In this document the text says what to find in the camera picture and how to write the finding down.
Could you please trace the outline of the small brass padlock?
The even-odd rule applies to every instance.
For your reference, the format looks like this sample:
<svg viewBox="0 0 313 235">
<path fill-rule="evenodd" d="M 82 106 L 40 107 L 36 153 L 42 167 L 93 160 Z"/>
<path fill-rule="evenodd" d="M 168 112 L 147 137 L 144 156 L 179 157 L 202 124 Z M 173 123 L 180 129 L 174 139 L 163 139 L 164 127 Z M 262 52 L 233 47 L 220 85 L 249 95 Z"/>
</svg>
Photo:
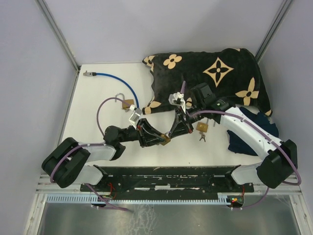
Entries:
<svg viewBox="0 0 313 235">
<path fill-rule="evenodd" d="M 166 132 L 164 134 L 161 134 L 162 142 L 161 145 L 165 146 L 171 141 L 171 138 L 169 137 L 170 132 Z"/>
</svg>

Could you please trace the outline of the large brass padlock with keys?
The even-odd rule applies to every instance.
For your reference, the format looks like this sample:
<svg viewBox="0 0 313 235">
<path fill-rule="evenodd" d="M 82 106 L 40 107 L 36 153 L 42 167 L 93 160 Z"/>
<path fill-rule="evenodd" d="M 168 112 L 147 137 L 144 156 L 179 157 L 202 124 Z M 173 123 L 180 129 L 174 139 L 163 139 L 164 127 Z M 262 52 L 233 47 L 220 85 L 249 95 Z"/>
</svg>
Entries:
<svg viewBox="0 0 313 235">
<path fill-rule="evenodd" d="M 199 132 L 200 134 L 200 139 L 199 141 L 202 141 L 202 142 L 206 142 L 206 134 L 209 130 L 209 123 L 210 121 L 212 121 L 212 119 L 206 119 L 206 121 L 199 121 L 197 123 L 197 126 L 196 126 L 196 130 Z"/>
</svg>

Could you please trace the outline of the brass padlock with key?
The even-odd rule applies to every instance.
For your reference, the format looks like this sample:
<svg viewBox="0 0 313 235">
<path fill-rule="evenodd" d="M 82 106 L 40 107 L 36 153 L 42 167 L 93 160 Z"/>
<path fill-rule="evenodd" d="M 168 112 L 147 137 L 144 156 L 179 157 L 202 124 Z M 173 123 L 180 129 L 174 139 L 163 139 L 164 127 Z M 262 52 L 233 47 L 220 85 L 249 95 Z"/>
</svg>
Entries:
<svg viewBox="0 0 313 235">
<path fill-rule="evenodd" d="M 122 110 L 124 110 L 125 112 L 128 112 L 130 110 L 130 106 L 134 105 L 134 100 L 133 99 L 125 99 L 125 96 L 123 93 L 118 93 L 115 95 L 115 97 L 123 100 Z"/>
</svg>

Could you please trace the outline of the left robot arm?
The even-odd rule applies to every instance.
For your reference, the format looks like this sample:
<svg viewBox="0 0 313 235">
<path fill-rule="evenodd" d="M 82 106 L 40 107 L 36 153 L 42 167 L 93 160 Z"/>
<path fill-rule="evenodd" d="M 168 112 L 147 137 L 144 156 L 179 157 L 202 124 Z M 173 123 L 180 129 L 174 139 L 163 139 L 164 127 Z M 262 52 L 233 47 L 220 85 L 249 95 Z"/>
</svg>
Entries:
<svg viewBox="0 0 313 235">
<path fill-rule="evenodd" d="M 108 186 L 107 177 L 99 167 L 87 163 L 114 161 L 126 149 L 122 143 L 131 141 L 138 141 L 141 147 L 150 147 L 165 144 L 168 137 L 154 129 L 145 118 L 127 128 L 109 126 L 105 130 L 104 141 L 100 143 L 81 143 L 72 137 L 66 138 L 43 161 L 42 170 L 60 188 L 73 183 L 87 183 L 96 190 L 103 191 Z"/>
</svg>

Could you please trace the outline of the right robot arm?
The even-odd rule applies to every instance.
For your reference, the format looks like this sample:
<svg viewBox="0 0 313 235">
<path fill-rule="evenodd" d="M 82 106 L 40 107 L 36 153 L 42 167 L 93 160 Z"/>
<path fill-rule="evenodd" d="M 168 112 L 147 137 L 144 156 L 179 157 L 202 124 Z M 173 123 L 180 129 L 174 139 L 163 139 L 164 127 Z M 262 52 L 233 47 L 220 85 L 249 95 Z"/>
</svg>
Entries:
<svg viewBox="0 0 313 235">
<path fill-rule="evenodd" d="M 297 178 L 295 185 L 301 185 L 302 179 L 297 170 L 297 146 L 293 141 L 282 141 L 268 133 L 229 99 L 216 97 L 205 83 L 195 86 L 192 93 L 196 101 L 189 110 L 186 109 L 184 88 L 169 96 L 169 103 L 175 106 L 169 138 L 192 133 L 192 124 L 205 117 L 235 133 L 261 159 L 257 164 L 234 167 L 224 180 L 226 189 L 236 191 L 247 183 L 263 183 L 268 188 L 276 188 L 281 183 L 292 185 L 287 181 L 292 174 Z"/>
</svg>

